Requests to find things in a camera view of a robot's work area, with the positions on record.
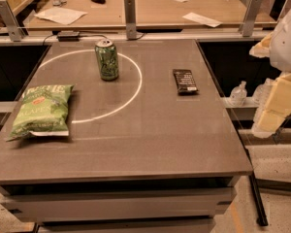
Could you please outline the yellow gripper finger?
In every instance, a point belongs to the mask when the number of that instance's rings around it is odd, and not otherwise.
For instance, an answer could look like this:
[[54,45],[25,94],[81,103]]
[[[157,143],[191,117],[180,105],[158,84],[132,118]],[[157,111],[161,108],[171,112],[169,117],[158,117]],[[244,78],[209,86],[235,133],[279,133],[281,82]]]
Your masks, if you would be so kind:
[[272,36],[272,33],[265,36],[260,42],[258,42],[250,49],[249,54],[258,58],[269,57]]
[[268,138],[291,115],[291,73],[282,73],[263,85],[251,132],[255,137]]

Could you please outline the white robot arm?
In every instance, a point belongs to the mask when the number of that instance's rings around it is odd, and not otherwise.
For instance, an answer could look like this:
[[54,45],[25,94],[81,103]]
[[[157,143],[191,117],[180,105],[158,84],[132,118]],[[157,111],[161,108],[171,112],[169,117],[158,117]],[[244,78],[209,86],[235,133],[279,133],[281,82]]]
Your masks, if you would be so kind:
[[263,84],[251,128],[255,137],[268,138],[291,115],[291,9],[249,54],[268,57],[271,65],[280,71],[275,80],[266,79]]

